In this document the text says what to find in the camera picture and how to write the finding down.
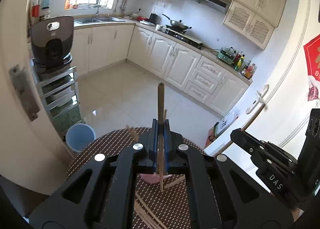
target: blue trash bin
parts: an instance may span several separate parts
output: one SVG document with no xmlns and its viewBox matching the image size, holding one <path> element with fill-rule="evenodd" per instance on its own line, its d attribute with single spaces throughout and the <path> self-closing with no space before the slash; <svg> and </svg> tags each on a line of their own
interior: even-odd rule
<svg viewBox="0 0 320 229">
<path fill-rule="evenodd" d="M 74 152 L 81 152 L 90 142 L 96 139 L 92 127 L 78 123 L 71 126 L 66 134 L 66 143 Z"/>
</svg>

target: drawer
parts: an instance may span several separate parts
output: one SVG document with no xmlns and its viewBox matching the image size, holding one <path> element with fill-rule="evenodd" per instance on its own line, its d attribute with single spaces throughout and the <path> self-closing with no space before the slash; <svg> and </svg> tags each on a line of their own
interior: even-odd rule
<svg viewBox="0 0 320 229">
<path fill-rule="evenodd" d="M 207 59 L 206 57 L 202 56 L 200 61 L 196 67 L 196 69 L 200 70 L 201 72 L 207 74 L 208 76 L 212 77 L 216 81 L 220 81 L 223 75 L 226 72 L 222 66 L 216 64 L 215 62 Z"/>
<path fill-rule="evenodd" d="M 214 80 L 210 76 L 204 74 L 203 72 L 199 71 L 198 69 L 195 69 L 191 78 L 190 82 L 193 82 L 194 84 L 198 85 L 205 91 L 209 93 L 213 93 L 215 88 L 218 85 L 218 81 Z"/>
<path fill-rule="evenodd" d="M 211 95 L 193 82 L 188 82 L 187 86 L 184 89 L 184 92 L 202 103 L 205 103 Z"/>
</svg>

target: silver screw head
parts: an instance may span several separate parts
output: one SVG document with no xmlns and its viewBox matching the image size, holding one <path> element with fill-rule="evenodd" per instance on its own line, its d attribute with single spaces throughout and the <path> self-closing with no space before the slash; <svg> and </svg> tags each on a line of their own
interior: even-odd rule
<svg viewBox="0 0 320 229">
<path fill-rule="evenodd" d="M 187 144 L 180 144 L 178 146 L 178 149 L 181 151 L 186 151 L 187 149 L 189 149 L 189 146 Z"/>
<path fill-rule="evenodd" d="M 105 158 L 106 158 L 106 157 L 105 157 L 104 154 L 99 153 L 99 154 L 95 155 L 94 160 L 95 160 L 95 161 L 103 161 Z"/>
<path fill-rule="evenodd" d="M 143 145 L 141 143 L 136 143 L 132 147 L 134 150 L 138 151 L 143 148 Z"/>
<path fill-rule="evenodd" d="M 223 155 L 223 154 L 220 154 L 220 155 L 217 156 L 217 160 L 220 161 L 220 162 L 225 162 L 227 160 L 227 156 Z"/>
</svg>

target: table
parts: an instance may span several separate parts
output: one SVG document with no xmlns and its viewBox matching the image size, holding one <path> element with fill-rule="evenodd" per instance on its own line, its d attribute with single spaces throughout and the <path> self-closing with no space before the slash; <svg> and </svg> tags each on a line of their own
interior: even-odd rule
<svg viewBox="0 0 320 229">
<path fill-rule="evenodd" d="M 135 128 L 137 134 L 149 131 L 151 128 Z M 197 148 L 202 154 L 204 151 L 193 142 L 183 138 L 185 144 Z M 117 155 L 120 151 L 134 144 L 132 137 L 127 129 L 111 131 L 90 143 L 73 160 L 67 172 L 67 178 L 79 170 L 97 153 L 103 153 L 106 156 Z M 182 175 L 172 175 L 164 180 L 164 186 L 181 177 Z M 151 211 L 166 225 L 168 229 L 191 229 L 188 207 L 188 195 L 185 180 L 164 189 L 160 192 L 160 185 L 147 184 L 141 177 L 137 177 L 136 192 L 142 200 L 148 205 Z M 132 228 L 148 229 L 148 226 L 134 212 Z"/>
</svg>

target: faucet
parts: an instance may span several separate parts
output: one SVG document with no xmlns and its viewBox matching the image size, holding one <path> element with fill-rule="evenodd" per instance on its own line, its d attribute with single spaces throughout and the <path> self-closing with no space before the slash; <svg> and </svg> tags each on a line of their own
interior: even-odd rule
<svg viewBox="0 0 320 229">
<path fill-rule="evenodd" d="M 94 18 L 97 18 L 99 15 L 99 9 L 100 9 L 101 5 L 100 5 L 100 0 L 97 0 L 97 11 L 96 11 L 96 16 Z"/>
</svg>

